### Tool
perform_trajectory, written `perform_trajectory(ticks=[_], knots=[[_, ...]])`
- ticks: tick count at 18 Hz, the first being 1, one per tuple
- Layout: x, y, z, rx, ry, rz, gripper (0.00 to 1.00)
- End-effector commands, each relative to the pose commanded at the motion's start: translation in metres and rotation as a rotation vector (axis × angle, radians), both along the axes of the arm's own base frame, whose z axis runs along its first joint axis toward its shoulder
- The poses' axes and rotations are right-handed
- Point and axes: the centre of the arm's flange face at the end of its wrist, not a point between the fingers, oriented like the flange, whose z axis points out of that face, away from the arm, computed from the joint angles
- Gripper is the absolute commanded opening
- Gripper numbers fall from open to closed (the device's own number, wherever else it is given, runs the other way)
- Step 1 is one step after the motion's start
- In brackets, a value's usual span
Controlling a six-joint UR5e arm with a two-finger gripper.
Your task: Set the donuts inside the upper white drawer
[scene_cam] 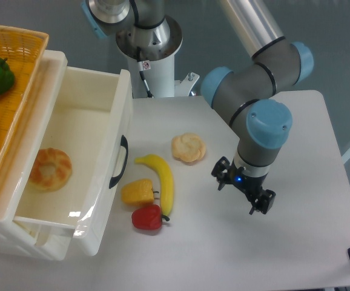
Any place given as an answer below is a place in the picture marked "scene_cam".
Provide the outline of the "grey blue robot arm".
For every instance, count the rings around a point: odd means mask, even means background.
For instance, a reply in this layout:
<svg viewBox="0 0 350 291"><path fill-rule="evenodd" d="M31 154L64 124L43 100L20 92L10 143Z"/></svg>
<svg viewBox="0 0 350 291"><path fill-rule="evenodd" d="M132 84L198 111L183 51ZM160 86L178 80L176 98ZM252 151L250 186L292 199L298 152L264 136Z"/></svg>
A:
<svg viewBox="0 0 350 291"><path fill-rule="evenodd" d="M292 126L289 109L272 97L307 78L314 59L307 46L286 40L262 1L220 5L253 64L242 73L218 67L202 82L206 102L239 137L234 158L219 159L212 174L220 186L231 184L244 193L252 211L267 213L276 194L262 184ZM183 36L163 1L84 1L81 7L97 37L115 35L128 61L134 98L191 93L196 75L174 78Z"/></svg>

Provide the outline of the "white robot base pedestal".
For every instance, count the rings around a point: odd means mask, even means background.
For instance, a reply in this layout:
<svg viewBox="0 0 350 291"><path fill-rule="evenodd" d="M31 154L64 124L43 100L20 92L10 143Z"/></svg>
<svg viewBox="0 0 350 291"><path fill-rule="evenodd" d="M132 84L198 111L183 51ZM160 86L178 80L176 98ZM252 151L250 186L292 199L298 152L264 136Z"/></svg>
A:
<svg viewBox="0 0 350 291"><path fill-rule="evenodd" d="M116 33L116 44L127 59L133 98L191 96L200 76L189 72L175 79L175 55L182 46L180 25L171 17L153 28L136 25Z"/></svg>

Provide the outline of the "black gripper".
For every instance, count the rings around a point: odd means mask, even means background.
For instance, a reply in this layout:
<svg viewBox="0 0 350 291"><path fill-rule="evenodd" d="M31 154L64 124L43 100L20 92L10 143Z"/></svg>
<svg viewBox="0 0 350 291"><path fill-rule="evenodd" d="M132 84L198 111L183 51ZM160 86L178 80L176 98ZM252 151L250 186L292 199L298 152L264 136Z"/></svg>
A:
<svg viewBox="0 0 350 291"><path fill-rule="evenodd" d="M247 197L250 197L251 210L249 214L268 213L274 203L276 193L263 188L263 182L268 174L268 166L252 166L241 157L234 157L232 164L226 157L221 157L214 165L211 175L218 182L218 190L227 184L233 184Z"/></svg>

